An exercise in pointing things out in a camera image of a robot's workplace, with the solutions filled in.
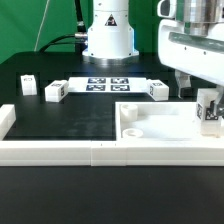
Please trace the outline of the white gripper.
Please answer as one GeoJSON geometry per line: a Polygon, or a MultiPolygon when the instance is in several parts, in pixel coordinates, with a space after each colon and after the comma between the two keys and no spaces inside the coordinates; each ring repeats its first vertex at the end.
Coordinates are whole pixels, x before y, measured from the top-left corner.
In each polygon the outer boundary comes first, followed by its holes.
{"type": "Polygon", "coordinates": [[[212,89],[210,108],[214,115],[224,116],[224,23],[212,24],[207,37],[197,37],[186,35],[182,22],[163,19],[158,56],[162,64],[176,69],[179,98],[191,93],[188,74],[218,84],[212,89]]]}

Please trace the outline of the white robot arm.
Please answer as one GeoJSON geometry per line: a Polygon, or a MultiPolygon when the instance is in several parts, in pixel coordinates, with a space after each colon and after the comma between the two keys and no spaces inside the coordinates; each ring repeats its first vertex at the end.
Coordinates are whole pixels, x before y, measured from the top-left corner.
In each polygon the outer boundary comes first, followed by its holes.
{"type": "MultiPolygon", "coordinates": [[[[139,56],[134,30],[129,24],[129,0],[93,0],[93,23],[77,23],[87,48],[87,62],[121,64],[139,56]]],[[[224,0],[160,0],[157,15],[158,57],[175,70],[181,89],[190,86],[191,75],[215,83],[218,96],[211,103],[224,116],[224,0]]]]}

